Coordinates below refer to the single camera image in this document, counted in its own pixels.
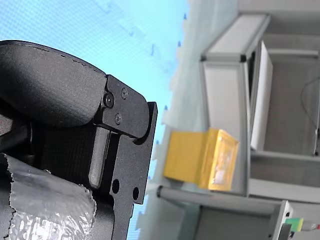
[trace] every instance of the black metal bracket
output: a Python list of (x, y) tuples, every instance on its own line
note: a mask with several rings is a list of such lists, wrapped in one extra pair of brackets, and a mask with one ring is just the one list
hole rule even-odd
[[(0, 152), (13, 154), (34, 167), (47, 169), (58, 177), (91, 189), (97, 200), (97, 211), (104, 212), (97, 212), (102, 218), (98, 225), (103, 226), (105, 222), (108, 233), (93, 230), (93, 238), (106, 240), (112, 233), (112, 240), (125, 240), (133, 204), (144, 201), (157, 104), (146, 102), (141, 94), (112, 75), (105, 75), (89, 63), (59, 50), (23, 41), (0, 42), (0, 56), (7, 52), (14, 61), (8, 58), (0, 64), (0, 78), (4, 76), (2, 81), (15, 83), (8, 84), (14, 97), (8, 97), (7, 91), (0, 91), (0, 98), (12, 107), (10, 113), (18, 111), (18, 120), (22, 120), (23, 125), (11, 131), (8, 131), (11, 126), (5, 126), (6, 134), (0, 132)], [(32, 55), (34, 61), (20, 55)], [(15, 67), (7, 66), (16, 64), (17, 71)], [(57, 75), (45, 74), (51, 67), (57, 70)], [(21, 74), (24, 69), (28, 70), (27, 76)], [(69, 86), (63, 93), (65, 100), (51, 99), (51, 95), (37, 89), (42, 86), (43, 76), (48, 77), (46, 80), (51, 88), (46, 87), (46, 90), (52, 96)], [(39, 90), (37, 104), (41, 106), (44, 102), (46, 107), (33, 109), (28, 106), (24, 111), (22, 105), (29, 104), (29, 96), (23, 101), (17, 98), (20, 90), (17, 86), (20, 85)], [(0, 104), (0, 119), (3, 115), (1, 107)]]

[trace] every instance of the blue wall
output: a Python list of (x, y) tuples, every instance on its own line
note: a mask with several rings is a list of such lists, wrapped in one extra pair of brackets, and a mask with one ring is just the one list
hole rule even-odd
[[(187, 0), (10, 0), (0, 2), (0, 40), (24, 40), (75, 55), (112, 74), (147, 101), (158, 105), (160, 119), (171, 102), (169, 82), (183, 41)], [(155, 163), (150, 166), (151, 175)], [(128, 238), (138, 239), (136, 205)]]

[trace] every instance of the yellow block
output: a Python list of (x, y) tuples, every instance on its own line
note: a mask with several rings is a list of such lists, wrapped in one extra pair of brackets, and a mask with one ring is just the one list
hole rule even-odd
[(173, 131), (163, 175), (204, 189), (230, 191), (237, 151), (238, 142), (220, 129)]

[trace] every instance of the silver duct tape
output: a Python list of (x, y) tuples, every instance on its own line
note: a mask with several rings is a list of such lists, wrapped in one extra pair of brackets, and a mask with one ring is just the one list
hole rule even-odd
[(85, 187), (6, 156), (15, 210), (7, 240), (88, 240), (96, 202)]

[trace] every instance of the white panel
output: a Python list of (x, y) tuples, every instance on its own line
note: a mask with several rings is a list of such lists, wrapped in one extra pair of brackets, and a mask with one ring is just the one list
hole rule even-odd
[(237, 141), (241, 137), (239, 67), (206, 63), (204, 68), (205, 85), (210, 127), (223, 129)]
[(273, 65), (264, 42), (261, 43), (258, 89), (251, 135), (251, 147), (263, 150), (266, 138)]
[(249, 87), (244, 63), (204, 62), (209, 127), (239, 141), (232, 191), (246, 195), (249, 178)]
[(266, 19), (264, 14), (243, 14), (226, 33), (209, 49), (209, 54), (240, 55), (250, 45)]
[(318, 0), (238, 0), (240, 12), (320, 12)]
[(251, 178), (249, 194), (253, 196), (320, 204), (320, 188)]

